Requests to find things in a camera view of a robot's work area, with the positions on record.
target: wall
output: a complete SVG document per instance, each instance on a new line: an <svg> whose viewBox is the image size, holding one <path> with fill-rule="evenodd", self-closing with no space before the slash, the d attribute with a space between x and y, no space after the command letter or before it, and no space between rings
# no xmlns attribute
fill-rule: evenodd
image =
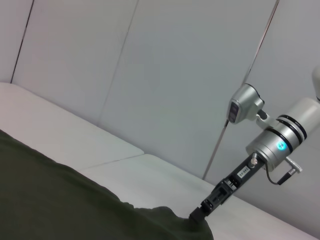
<svg viewBox="0 0 320 240"><path fill-rule="evenodd" d="M273 117L285 114L303 97L315 99L311 72L320 64L320 1L281 0L249 75ZM246 157L246 145L260 130L254 122L226 129L206 178L216 184ZM269 183L260 170L237 196L275 217L320 238L320 130L309 136L292 159L303 168L281 186ZM277 181L290 167L283 162L271 178Z"/></svg>
<svg viewBox="0 0 320 240"><path fill-rule="evenodd" d="M140 0L99 127L202 177L274 0Z"/></svg>
<svg viewBox="0 0 320 240"><path fill-rule="evenodd" d="M0 82L11 81L31 4L32 0L0 1Z"/></svg>
<svg viewBox="0 0 320 240"><path fill-rule="evenodd" d="M13 83L97 124L137 0L36 0Z"/></svg>

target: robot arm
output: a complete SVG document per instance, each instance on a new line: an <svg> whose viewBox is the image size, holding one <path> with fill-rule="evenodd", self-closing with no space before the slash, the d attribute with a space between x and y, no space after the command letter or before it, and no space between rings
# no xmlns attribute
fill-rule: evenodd
<svg viewBox="0 0 320 240"><path fill-rule="evenodd" d="M320 101L320 66L314 69L312 81L316 97ZM277 119L262 111L264 104L257 90L249 84L242 85L232 96L227 111L228 121L238 124L244 119L256 120L263 132L245 148L249 157L216 185L211 194L202 201L201 207L197 207L190 214L191 220L197 223L203 221L263 166L269 181L275 185L283 184L293 174L302 171L289 155L320 126L319 102L303 98ZM273 182L269 172L284 160L291 166L291 170L278 182Z"/></svg>

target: black cable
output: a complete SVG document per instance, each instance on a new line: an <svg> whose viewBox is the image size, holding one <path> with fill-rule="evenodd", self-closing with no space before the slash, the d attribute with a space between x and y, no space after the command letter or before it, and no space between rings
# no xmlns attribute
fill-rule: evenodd
<svg viewBox="0 0 320 240"><path fill-rule="evenodd" d="M271 180L270 175L269 175L268 163L265 163L265 171L266 171L266 176L267 176L269 182L274 185L279 185L278 183Z"/></svg>

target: blue indicator light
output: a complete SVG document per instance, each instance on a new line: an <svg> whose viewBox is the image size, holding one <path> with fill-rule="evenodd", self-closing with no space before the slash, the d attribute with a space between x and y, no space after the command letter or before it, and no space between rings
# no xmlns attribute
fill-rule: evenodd
<svg viewBox="0 0 320 240"><path fill-rule="evenodd" d="M284 141L279 141L276 146L281 151L287 148L287 144Z"/></svg>

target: dark green cloth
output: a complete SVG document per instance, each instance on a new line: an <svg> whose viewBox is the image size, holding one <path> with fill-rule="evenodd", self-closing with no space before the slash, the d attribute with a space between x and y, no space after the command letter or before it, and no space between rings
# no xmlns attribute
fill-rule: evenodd
<svg viewBox="0 0 320 240"><path fill-rule="evenodd" d="M212 240L171 209L134 208L0 131L1 240Z"/></svg>

